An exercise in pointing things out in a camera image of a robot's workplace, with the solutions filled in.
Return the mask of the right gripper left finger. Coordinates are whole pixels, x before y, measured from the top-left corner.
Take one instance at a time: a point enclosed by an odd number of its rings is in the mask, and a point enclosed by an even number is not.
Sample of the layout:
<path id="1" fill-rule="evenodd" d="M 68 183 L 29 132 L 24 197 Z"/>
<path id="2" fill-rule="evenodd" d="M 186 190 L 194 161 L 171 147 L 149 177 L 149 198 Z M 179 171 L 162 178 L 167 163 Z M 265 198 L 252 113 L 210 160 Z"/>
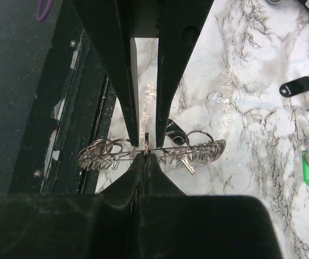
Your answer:
<path id="1" fill-rule="evenodd" d="M 138 154 L 99 194 L 0 194 L 0 258 L 131 258 Z"/>

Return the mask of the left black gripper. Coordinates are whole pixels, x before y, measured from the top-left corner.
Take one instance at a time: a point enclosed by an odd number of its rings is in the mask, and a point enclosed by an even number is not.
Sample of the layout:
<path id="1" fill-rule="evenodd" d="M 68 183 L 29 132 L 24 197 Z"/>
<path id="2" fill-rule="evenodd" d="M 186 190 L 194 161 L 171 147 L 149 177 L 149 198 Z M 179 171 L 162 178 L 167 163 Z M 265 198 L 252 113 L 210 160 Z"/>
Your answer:
<path id="1" fill-rule="evenodd" d="M 159 38 L 156 146 L 164 144 L 174 95 L 212 7 L 197 1 L 71 1 L 119 100 L 131 145 L 139 145 L 134 38 Z"/>

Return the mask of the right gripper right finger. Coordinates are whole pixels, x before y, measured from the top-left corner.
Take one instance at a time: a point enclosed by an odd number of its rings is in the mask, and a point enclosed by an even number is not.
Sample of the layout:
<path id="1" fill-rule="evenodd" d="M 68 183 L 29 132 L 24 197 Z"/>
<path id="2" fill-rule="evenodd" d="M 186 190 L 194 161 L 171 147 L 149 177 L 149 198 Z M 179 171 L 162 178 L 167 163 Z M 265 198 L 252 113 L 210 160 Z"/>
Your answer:
<path id="1" fill-rule="evenodd" d="M 281 258 L 263 203 L 246 195 L 187 196 L 146 157 L 135 208 L 135 258 Z"/>

